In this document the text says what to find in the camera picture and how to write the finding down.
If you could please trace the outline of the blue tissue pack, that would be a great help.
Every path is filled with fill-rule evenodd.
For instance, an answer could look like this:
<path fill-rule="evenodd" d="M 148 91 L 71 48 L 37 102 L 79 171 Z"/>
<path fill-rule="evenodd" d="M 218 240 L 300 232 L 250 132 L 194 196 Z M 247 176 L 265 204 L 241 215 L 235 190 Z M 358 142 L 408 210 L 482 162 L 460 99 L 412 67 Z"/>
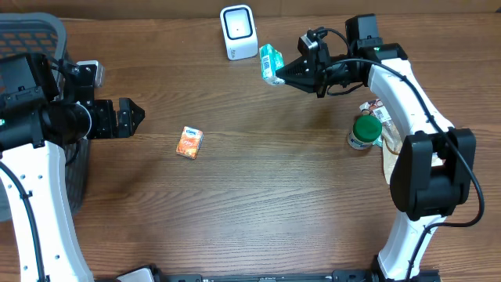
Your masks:
<path fill-rule="evenodd" d="M 284 66 L 283 55 L 272 45 L 266 44 L 259 49 L 261 77 L 270 85 L 284 85 L 285 81 L 278 78 L 276 72 Z"/>

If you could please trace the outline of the orange tissue pack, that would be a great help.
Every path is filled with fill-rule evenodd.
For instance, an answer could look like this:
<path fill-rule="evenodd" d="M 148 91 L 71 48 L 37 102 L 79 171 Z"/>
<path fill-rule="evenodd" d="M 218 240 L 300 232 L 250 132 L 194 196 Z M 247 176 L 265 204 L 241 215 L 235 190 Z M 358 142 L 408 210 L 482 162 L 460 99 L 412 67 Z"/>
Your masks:
<path fill-rule="evenodd" d="M 176 147 L 176 154 L 192 160 L 196 159 L 203 138 L 204 134 L 201 130 L 185 126 Z"/>

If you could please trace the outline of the green lid jar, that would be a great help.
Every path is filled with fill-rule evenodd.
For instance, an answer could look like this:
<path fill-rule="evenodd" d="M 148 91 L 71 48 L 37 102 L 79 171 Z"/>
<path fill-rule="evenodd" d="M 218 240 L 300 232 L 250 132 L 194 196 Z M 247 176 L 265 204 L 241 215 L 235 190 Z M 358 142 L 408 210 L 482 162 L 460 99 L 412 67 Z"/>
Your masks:
<path fill-rule="evenodd" d="M 382 123 L 372 115 L 362 115 L 348 133 L 348 145 L 355 150 L 365 150 L 373 145 L 382 133 Z"/>

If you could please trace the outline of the beige snack pouch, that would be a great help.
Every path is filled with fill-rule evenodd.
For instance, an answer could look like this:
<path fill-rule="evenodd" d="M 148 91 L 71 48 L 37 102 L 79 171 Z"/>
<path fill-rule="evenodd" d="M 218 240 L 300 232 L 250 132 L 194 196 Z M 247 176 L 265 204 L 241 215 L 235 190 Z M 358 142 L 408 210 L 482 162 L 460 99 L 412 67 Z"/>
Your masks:
<path fill-rule="evenodd" d="M 390 184 L 391 174 L 394 171 L 400 149 L 402 148 L 401 136 L 395 123 L 391 120 L 387 108 L 380 99 L 365 102 L 359 109 L 363 115 L 374 116 L 382 124 L 381 136 L 373 142 L 373 145 L 378 145 L 382 148 L 384 177 L 387 184 Z"/>

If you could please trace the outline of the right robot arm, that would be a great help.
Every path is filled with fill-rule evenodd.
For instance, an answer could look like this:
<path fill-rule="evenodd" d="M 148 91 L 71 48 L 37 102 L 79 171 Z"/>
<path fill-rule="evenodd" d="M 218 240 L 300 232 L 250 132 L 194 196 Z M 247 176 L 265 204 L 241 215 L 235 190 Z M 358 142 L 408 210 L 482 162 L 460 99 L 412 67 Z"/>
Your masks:
<path fill-rule="evenodd" d="M 476 138 L 455 128 L 434 107 L 417 82 L 408 56 L 397 43 L 384 43 L 374 14 L 348 19 L 341 34 L 347 52 L 331 56 L 328 29 L 307 31 L 298 40 L 300 56 L 275 75 L 285 85 L 318 97 L 330 87 L 345 92 L 365 86 L 386 107 L 402 139 L 391 174 L 397 215 L 390 236 L 368 270 L 336 270 L 335 281 L 437 281 L 438 271 L 420 269 L 434 232 L 478 188 L 474 174 Z"/>

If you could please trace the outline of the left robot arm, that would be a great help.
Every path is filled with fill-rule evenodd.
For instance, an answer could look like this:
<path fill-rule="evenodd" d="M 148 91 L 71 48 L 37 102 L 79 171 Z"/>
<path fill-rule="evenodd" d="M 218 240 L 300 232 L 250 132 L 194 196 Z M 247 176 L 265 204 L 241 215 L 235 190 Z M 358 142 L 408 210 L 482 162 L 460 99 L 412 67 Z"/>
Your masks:
<path fill-rule="evenodd" d="M 67 196 L 64 147 L 128 138 L 145 117 L 129 98 L 119 110 L 95 99 L 104 68 L 43 53 L 1 61 L 1 182 L 12 214 L 23 281 L 92 281 Z"/>

